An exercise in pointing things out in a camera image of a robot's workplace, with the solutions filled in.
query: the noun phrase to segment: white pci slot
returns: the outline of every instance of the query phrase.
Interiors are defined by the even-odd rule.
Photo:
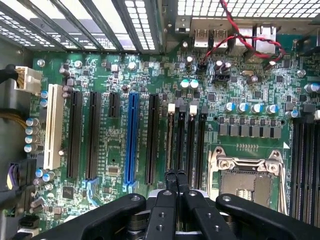
[[[59,168],[61,164],[61,157],[58,152],[62,143],[64,116],[64,99],[62,93],[62,86],[49,84],[44,142],[44,169],[53,170]]]

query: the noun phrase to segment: motherboard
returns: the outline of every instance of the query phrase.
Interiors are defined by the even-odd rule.
[[[43,207],[32,208],[40,232],[128,193],[147,198],[166,187],[169,169],[212,200],[232,193],[288,215],[293,121],[320,105],[320,55],[297,57],[295,38],[277,35],[286,55],[270,68],[212,54],[199,70],[204,54],[181,46],[167,55],[35,52],[41,95],[30,117],[39,123],[27,151],[44,166]]]

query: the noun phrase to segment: connector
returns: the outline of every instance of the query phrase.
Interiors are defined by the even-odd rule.
[[[53,170],[59,168],[61,164],[61,156],[58,152],[62,143],[64,117],[64,98],[62,93],[62,86],[49,84],[44,142],[44,169]]]
[[[14,90],[40,95],[42,73],[27,66],[16,66],[15,70],[19,77],[14,83]]]

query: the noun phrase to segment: green circuit board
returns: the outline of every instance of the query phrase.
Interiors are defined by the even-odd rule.
[[[311,99],[310,95],[304,92],[304,85],[312,81],[309,77],[319,76],[320,57],[297,58],[291,52],[292,41],[296,36],[279,35],[278,40],[284,46],[287,55],[270,71],[264,71],[259,62],[244,63],[241,57],[213,55],[212,62],[221,60],[231,63],[231,80],[228,83],[212,84],[207,74],[196,74],[196,69],[190,71],[185,69],[186,56],[192,55],[200,60],[203,55],[200,53],[180,52],[179,48],[165,56],[157,55],[117,55],[117,54],[84,54],[84,53],[55,53],[36,52],[34,54],[33,69],[43,73],[42,89],[48,89],[48,84],[62,85],[62,75],[59,69],[67,64],[69,71],[74,76],[74,87],[83,93],[83,107],[81,119],[81,141],[79,154],[79,174],[77,179],[67,178],[66,156],[61,157],[61,167],[54,169],[55,178],[50,183],[51,188],[47,190],[43,185],[38,188],[38,195],[43,197],[45,205],[42,213],[39,213],[41,224],[40,231],[51,229],[63,223],[69,216],[78,216],[96,208],[86,198],[86,189],[82,183],[85,180],[86,168],[86,145],[88,144],[89,131],[89,95],[91,91],[101,93],[101,110],[99,126],[99,148],[97,177],[98,184],[95,185],[93,199],[100,206],[113,201],[128,191],[123,191],[124,165],[126,156],[127,122],[129,93],[139,94],[139,123],[134,193],[148,197],[150,191],[165,188],[164,173],[166,168],[166,142],[168,124],[168,104],[177,101],[189,105],[208,107],[207,121],[204,132],[203,148],[203,169],[202,169],[202,190],[207,191],[207,160],[209,151],[214,151],[218,146],[222,147],[227,156],[238,158],[266,159],[273,150],[281,153],[283,163],[287,169],[285,176],[285,191],[287,203],[290,202],[290,168],[291,168],[291,143],[292,143],[292,121],[285,116],[285,104],[291,102],[293,109],[299,110],[300,95],[306,97],[306,101],[319,105],[319,98]],[[44,67],[37,66],[37,61],[45,61]],[[76,68],[75,61],[81,61],[82,67]],[[105,63],[117,65],[118,71],[107,70]],[[128,69],[128,64],[134,62],[134,70]],[[306,77],[299,78],[297,70],[305,69]],[[261,77],[262,81],[247,85],[244,84],[246,76],[241,75],[242,71],[253,70]],[[182,89],[182,80],[197,80],[197,90]],[[124,92],[122,86],[128,86]],[[109,96],[111,92],[120,94],[120,115],[119,118],[108,117]],[[157,152],[155,160],[154,184],[145,184],[146,152],[148,136],[149,116],[149,94],[159,94],[159,124],[157,136]],[[31,100],[31,117],[39,118],[41,98],[33,96]],[[263,111],[259,114],[238,113],[236,110],[231,113],[225,112],[226,103],[235,104],[248,103],[249,106],[260,103]],[[267,114],[265,107],[276,104],[278,112]],[[61,149],[68,148],[69,137],[69,114],[70,100],[66,99],[63,108],[63,128]],[[280,137],[250,137],[221,135],[220,125],[231,124],[235,126],[260,126],[261,119],[265,120],[265,126],[280,129]],[[45,127],[40,129],[40,146],[44,145]],[[173,146],[173,156],[176,155],[176,144]],[[184,143],[183,159],[185,159],[186,143]],[[109,174],[109,167],[118,169],[117,173]],[[221,171],[214,172],[212,189],[219,194],[221,191]],[[278,176],[270,176],[269,204],[274,210],[278,210],[280,180]]]

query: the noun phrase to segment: blue pcie slot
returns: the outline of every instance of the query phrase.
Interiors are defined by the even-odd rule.
[[[139,94],[133,92],[129,94],[123,183],[124,191],[127,191],[127,185],[132,185],[135,181],[138,123]]]

